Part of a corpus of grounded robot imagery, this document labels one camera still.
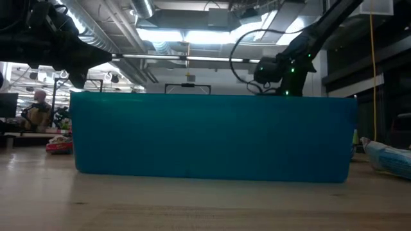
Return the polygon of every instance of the desk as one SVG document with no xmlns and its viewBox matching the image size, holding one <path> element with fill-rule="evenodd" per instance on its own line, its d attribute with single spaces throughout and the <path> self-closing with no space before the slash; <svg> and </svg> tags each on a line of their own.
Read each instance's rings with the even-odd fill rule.
<svg viewBox="0 0 411 231">
<path fill-rule="evenodd" d="M 0 154 L 0 230 L 410 230 L 411 182 L 351 164 L 344 184 L 84 175 L 40 148 Z"/>
</svg>

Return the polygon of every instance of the black robotic arm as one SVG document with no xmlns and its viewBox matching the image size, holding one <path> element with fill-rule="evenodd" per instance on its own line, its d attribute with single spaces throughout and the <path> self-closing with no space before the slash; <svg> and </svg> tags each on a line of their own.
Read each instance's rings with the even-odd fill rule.
<svg viewBox="0 0 411 231">
<path fill-rule="evenodd" d="M 362 1 L 337 1 L 317 22 L 292 40 L 282 53 L 276 57 L 263 57 L 254 72 L 254 80 L 261 84 L 281 81 L 274 95 L 302 96 L 307 73 L 316 72 L 313 59 L 331 34 Z"/>
</svg>

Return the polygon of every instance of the black frame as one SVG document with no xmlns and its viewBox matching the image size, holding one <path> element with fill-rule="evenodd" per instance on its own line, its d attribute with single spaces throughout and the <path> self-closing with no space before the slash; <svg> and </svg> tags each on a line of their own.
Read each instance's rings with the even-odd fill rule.
<svg viewBox="0 0 411 231">
<path fill-rule="evenodd" d="M 197 85 L 194 83 L 166 83 L 164 86 L 164 93 L 167 94 L 167 87 L 168 86 L 180 86 L 180 87 L 207 87 L 208 88 L 208 94 L 211 95 L 211 85 Z"/>
<path fill-rule="evenodd" d="M 67 81 L 68 79 L 67 78 L 55 78 L 54 79 L 54 87 L 53 87 L 53 100 L 52 100 L 52 102 L 51 102 L 51 121 L 50 121 L 50 125 L 52 126 L 53 125 L 53 119 L 54 119 L 54 107 L 55 107 L 55 102 L 56 102 L 56 93 L 57 93 L 57 90 L 60 88 L 60 86 L 58 86 L 57 87 L 57 82 L 58 81 L 60 81 L 60 80 L 65 80 L 65 81 Z M 87 79 L 87 80 L 90 80 L 90 81 L 99 81 L 100 82 L 100 92 L 103 92 L 103 80 L 100 80 L 100 79 Z"/>
</svg>

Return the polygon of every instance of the yellow cable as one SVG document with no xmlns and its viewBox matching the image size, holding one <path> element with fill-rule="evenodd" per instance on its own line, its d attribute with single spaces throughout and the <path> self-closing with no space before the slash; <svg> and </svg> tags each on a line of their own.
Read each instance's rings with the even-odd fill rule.
<svg viewBox="0 0 411 231">
<path fill-rule="evenodd" d="M 374 0 L 370 0 L 370 30 L 371 30 L 371 55 L 372 55 L 372 69 L 374 71 L 374 141 L 377 141 L 377 68 L 375 63 L 375 49 L 374 49 L 374 26 L 372 23 L 372 4 Z"/>
</svg>

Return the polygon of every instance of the fluorescent light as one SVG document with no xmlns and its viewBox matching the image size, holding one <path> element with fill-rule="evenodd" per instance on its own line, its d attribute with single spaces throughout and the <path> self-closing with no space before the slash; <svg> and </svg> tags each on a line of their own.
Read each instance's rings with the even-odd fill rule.
<svg viewBox="0 0 411 231">
<path fill-rule="evenodd" d="M 291 25 L 287 28 L 286 32 L 291 33 L 294 31 L 298 31 L 304 28 L 304 21 L 301 18 L 296 18 L 296 20 L 291 23 Z M 299 36 L 301 32 L 299 33 L 294 33 L 294 34 L 284 34 L 281 36 L 281 38 L 277 41 L 277 45 L 288 45 L 290 42 L 295 39 L 297 36 Z"/>
<path fill-rule="evenodd" d="M 81 89 L 77 89 L 77 88 L 74 88 L 74 87 L 71 87 L 69 90 L 71 90 L 73 92 L 82 92 L 83 91 Z"/>
<path fill-rule="evenodd" d="M 66 86 L 66 87 L 72 87 L 71 84 L 69 84 L 69 83 L 64 83 L 62 80 L 59 80 L 57 83 L 63 84 L 63 85 Z"/>
<path fill-rule="evenodd" d="M 198 60 L 198 61 L 215 61 L 215 62 L 228 62 L 229 58 L 217 58 L 217 57 L 199 57 L 199 56 L 188 56 L 188 60 Z M 232 58 L 233 62 L 242 62 L 242 58 Z"/>
<path fill-rule="evenodd" d="M 137 29 L 142 40 L 150 42 L 181 42 L 182 35 L 177 30 L 146 30 Z"/>
<path fill-rule="evenodd" d="M 68 105 L 70 104 L 69 102 L 63 102 L 63 101 L 56 101 L 54 104 L 60 104 L 60 105 Z"/>
<path fill-rule="evenodd" d="M 264 23 L 261 26 L 261 29 L 264 29 L 264 30 L 268 29 L 268 27 L 271 25 L 271 22 L 274 20 L 274 17 L 277 15 L 277 12 L 278 12 L 278 10 L 273 10 L 270 13 L 268 13 L 268 16 L 265 19 L 265 21 L 263 19 Z M 264 33 L 265 33 L 265 31 L 257 32 L 256 36 L 254 37 L 254 41 L 257 41 L 257 40 L 261 39 L 263 37 Z"/>
<path fill-rule="evenodd" d="M 233 40 L 237 40 L 238 38 L 240 38 L 242 35 L 244 35 L 245 33 L 252 31 L 252 30 L 256 30 L 256 29 L 260 29 L 264 26 L 264 23 L 269 21 L 269 19 L 267 19 L 267 17 L 272 17 L 274 18 L 275 13 L 273 12 L 268 12 L 265 13 L 261 16 L 261 22 L 252 22 L 252 23 L 247 23 L 244 25 L 241 25 L 239 28 L 233 30 L 231 32 L 231 37 Z"/>
<path fill-rule="evenodd" d="M 19 94 L 19 97 L 22 98 L 32 98 L 34 97 L 34 94 Z M 56 99 L 69 99 L 70 96 L 56 96 Z"/>
<path fill-rule="evenodd" d="M 124 58 L 145 58 L 145 59 L 161 59 L 161 60 L 180 60 L 179 56 L 174 55 L 123 55 Z"/>
<path fill-rule="evenodd" d="M 234 41 L 229 32 L 189 31 L 186 42 L 192 44 L 228 44 Z"/>
</svg>

